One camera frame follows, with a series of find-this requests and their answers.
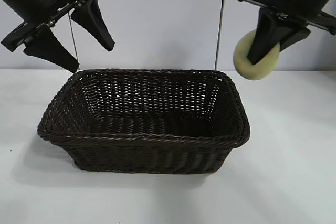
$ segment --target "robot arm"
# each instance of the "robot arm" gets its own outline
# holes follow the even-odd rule
[[[79,63],[60,44],[50,28],[74,9],[71,19],[91,33],[106,50],[114,41],[101,16],[98,0],[3,0],[24,22],[2,44],[14,51],[25,44],[24,53],[49,60],[76,72]],[[239,0],[260,6],[258,27],[243,38],[235,51],[238,72],[248,79],[260,79],[275,66],[279,53],[307,38],[308,25],[336,35],[336,18],[322,12],[328,0]]]
[[[260,6],[257,30],[242,39],[234,55],[237,71],[247,79],[272,71],[281,51],[310,35],[308,25],[336,35],[336,18],[322,12],[329,0],[239,1]]]
[[[71,72],[77,60],[61,45],[50,28],[74,9],[71,19],[91,33],[106,50],[111,51],[111,38],[100,13],[98,0],[3,0],[24,22],[2,41],[10,51],[25,44],[24,53],[51,61]]]

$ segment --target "wicker basket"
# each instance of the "wicker basket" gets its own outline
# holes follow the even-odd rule
[[[213,173],[250,128],[222,72],[86,70],[58,92],[38,126],[83,170]]]

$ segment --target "screw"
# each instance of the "screw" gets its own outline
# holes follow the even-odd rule
[[[277,16],[281,20],[284,20],[284,19],[286,19],[288,17],[288,15],[285,14],[285,13],[277,13]]]
[[[47,24],[48,27],[54,27],[55,26],[55,22],[54,21],[49,21]]]

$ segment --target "woven texture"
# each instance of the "woven texture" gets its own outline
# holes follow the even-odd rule
[[[250,128],[222,72],[103,69],[75,73],[38,134],[83,170],[200,174],[217,171]]]

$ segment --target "white wall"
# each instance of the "white wall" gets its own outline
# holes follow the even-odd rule
[[[74,25],[82,68],[214,68],[221,0],[99,3],[116,46],[108,53]]]
[[[221,0],[99,0],[116,41],[106,52],[89,33],[73,24],[81,68],[213,69]],[[326,10],[336,15],[336,0]],[[21,19],[0,1],[0,39]],[[244,34],[256,28],[258,7],[226,0],[219,69],[233,69],[232,54]],[[311,28],[310,37],[282,52],[278,69],[336,70],[336,37]],[[67,17],[53,32],[73,55]],[[0,68],[55,69],[56,65],[14,54],[0,45]]]
[[[233,51],[238,41],[256,29],[259,8],[238,0],[225,0],[219,69],[233,69]],[[336,0],[325,10],[336,15]],[[312,34],[281,53],[279,70],[336,70],[336,37],[314,27]]]

